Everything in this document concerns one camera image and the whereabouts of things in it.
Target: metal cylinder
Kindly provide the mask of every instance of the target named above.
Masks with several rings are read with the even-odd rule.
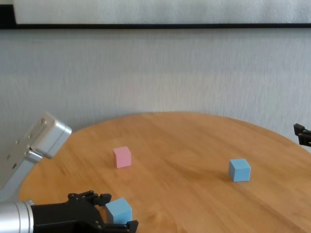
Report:
[[[0,202],[0,233],[33,233],[32,202]]]

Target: wood grain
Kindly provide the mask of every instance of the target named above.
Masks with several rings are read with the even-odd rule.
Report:
[[[112,149],[120,146],[131,150],[131,167],[114,168]],[[248,160],[250,182],[230,180],[235,158]],[[20,198],[62,202],[91,189],[125,197],[139,233],[311,232],[311,155],[226,117],[157,113],[93,125],[38,164]]]

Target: toy block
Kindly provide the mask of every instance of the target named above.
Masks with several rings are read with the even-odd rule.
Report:
[[[107,222],[111,224],[126,224],[132,221],[132,208],[124,198],[106,204]]]
[[[229,175],[234,182],[249,181],[251,167],[245,159],[231,159]]]
[[[132,155],[128,147],[114,148],[113,154],[117,168],[132,165]]]

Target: white wall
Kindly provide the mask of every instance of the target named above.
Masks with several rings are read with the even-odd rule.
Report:
[[[45,110],[74,130],[196,111],[297,141],[294,123],[311,128],[310,41],[309,29],[2,30],[0,149]]]

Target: pink cube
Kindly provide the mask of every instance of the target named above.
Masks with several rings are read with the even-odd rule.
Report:
[[[113,157],[117,168],[132,165],[132,155],[128,147],[114,148]]]

